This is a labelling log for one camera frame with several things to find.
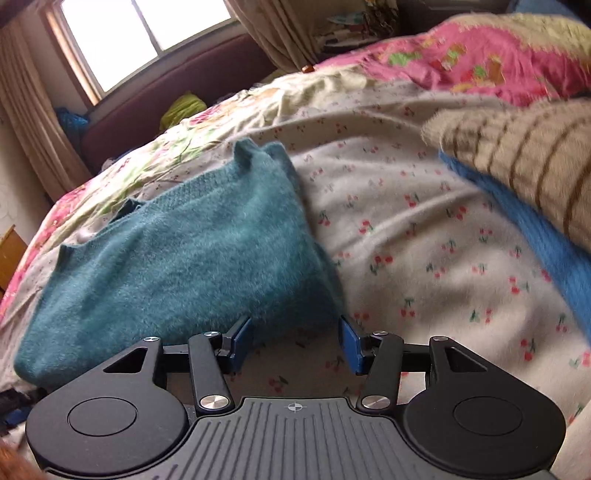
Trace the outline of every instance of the bed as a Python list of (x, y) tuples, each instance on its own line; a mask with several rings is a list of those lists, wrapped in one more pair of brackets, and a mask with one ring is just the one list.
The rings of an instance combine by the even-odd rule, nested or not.
[[(183, 120), (48, 214), (0, 305), (0, 390), (28, 387), (12, 360), (60, 244), (86, 242), (127, 197), (151, 199), (226, 164), (239, 138), (279, 140), (351, 318), (411, 343), (450, 336), (539, 389), (569, 425), (553, 472), (588, 478), (589, 344), (520, 231), (445, 168), (420, 130), (439, 109), (503, 110), (588, 89), (590, 46), (584, 25), (559, 17), (464, 15), (239, 92)], [(172, 376), (169, 389), (191, 402), (186, 382)], [(345, 365), (336, 328), (298, 330), (262, 345), (228, 379), (236, 398), (354, 397), (361, 382)], [(399, 401), (423, 388), (422, 375), (403, 375)]]

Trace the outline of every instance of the striped towel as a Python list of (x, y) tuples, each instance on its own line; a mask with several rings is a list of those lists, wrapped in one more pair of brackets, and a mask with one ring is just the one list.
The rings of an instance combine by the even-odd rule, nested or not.
[(422, 134), (495, 177), (591, 252), (591, 100), (441, 111)]

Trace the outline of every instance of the blue fabric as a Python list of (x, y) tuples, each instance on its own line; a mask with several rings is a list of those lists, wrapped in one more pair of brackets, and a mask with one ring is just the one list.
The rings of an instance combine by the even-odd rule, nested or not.
[(129, 200), (93, 239), (61, 246), (15, 369), (63, 385), (140, 339), (186, 343), (250, 314), (255, 340), (343, 312), (330, 257), (312, 238), (279, 143), (236, 143), (228, 165), (146, 203)]
[(443, 152), (439, 152), (439, 157), (458, 175), (490, 193), (507, 217), (519, 227), (591, 342), (591, 256), (497, 179), (471, 170)]
[(570, 8), (558, 0), (518, 0), (511, 11), (521, 14), (562, 15), (582, 22)]
[(82, 137), (88, 129), (89, 121), (83, 116), (70, 112), (65, 107), (56, 108), (56, 117), (66, 137), (74, 147), (74, 150), (80, 155), (82, 153)]

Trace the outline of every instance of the yellow-green cloth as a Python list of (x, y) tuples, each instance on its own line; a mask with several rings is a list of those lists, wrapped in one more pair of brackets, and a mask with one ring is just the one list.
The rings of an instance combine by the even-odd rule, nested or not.
[(196, 115), (207, 108), (205, 102), (190, 92), (177, 98), (160, 119), (160, 132), (178, 125), (183, 118)]

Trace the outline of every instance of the curtain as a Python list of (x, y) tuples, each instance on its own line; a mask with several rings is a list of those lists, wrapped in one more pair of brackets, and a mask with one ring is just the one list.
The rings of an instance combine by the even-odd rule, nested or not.
[(225, 1), (279, 68), (294, 72), (317, 63), (314, 41), (296, 16), (292, 0)]
[(91, 175), (60, 128), (19, 19), (0, 30), (0, 102), (33, 170), (52, 200)]

